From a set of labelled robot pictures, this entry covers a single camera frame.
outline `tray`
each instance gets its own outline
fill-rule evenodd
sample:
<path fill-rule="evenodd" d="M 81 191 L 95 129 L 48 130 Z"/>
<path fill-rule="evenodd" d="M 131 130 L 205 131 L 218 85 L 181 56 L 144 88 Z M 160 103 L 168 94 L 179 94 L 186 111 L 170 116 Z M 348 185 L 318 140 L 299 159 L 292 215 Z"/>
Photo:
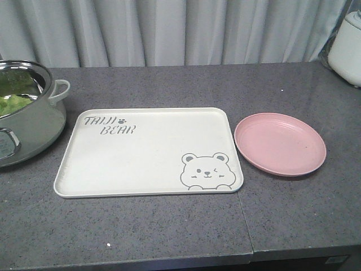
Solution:
<path fill-rule="evenodd" d="M 218 108 L 89 110 L 54 182 L 64 198 L 231 193 L 243 174 Z"/>

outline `bear ear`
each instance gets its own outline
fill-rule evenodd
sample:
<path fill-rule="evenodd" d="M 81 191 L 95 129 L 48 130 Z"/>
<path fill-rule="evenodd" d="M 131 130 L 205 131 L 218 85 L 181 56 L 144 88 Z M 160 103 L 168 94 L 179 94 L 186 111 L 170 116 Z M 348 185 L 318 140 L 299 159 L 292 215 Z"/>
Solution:
<path fill-rule="evenodd" d="M 189 161 L 196 159 L 197 156 L 195 154 L 184 154 L 182 157 L 182 162 L 187 164 Z"/>
<path fill-rule="evenodd" d="M 225 154 L 222 153 L 222 152 L 217 152 L 217 153 L 215 153 L 215 154 L 213 155 L 213 157 L 216 158 L 216 159 L 218 159 L 218 160 L 220 160 L 220 161 L 222 161 L 222 162 L 224 162 L 224 163 L 227 163 L 228 160 L 229 160 L 228 156 L 225 155 Z"/>

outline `stainless steel pot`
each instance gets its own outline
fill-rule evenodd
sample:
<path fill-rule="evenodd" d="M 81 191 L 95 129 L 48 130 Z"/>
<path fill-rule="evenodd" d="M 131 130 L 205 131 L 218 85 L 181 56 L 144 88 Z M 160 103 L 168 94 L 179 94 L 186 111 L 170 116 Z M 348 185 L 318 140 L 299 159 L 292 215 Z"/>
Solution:
<path fill-rule="evenodd" d="M 0 167 L 29 159 L 49 147 L 66 121 L 63 99 L 70 83 L 53 80 L 44 66 L 26 60 L 0 61 L 0 96 L 33 102 L 0 117 Z"/>

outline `rice cooker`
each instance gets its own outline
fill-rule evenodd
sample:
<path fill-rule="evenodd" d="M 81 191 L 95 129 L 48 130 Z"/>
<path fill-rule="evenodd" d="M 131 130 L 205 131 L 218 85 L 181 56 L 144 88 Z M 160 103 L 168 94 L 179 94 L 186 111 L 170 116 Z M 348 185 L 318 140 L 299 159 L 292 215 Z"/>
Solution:
<path fill-rule="evenodd" d="M 361 86 L 361 11 L 346 15 L 328 55 L 331 68 L 355 87 Z"/>

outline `bear face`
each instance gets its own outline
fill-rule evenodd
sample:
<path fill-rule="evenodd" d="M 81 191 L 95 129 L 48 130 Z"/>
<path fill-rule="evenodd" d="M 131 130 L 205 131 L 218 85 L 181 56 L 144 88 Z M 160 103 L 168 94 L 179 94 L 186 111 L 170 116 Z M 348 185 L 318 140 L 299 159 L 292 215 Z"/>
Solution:
<path fill-rule="evenodd" d="M 217 152 L 213 156 L 197 157 L 195 154 L 185 154 L 180 181 L 189 190 L 231 189 L 236 176 L 227 165 L 228 156 Z"/>

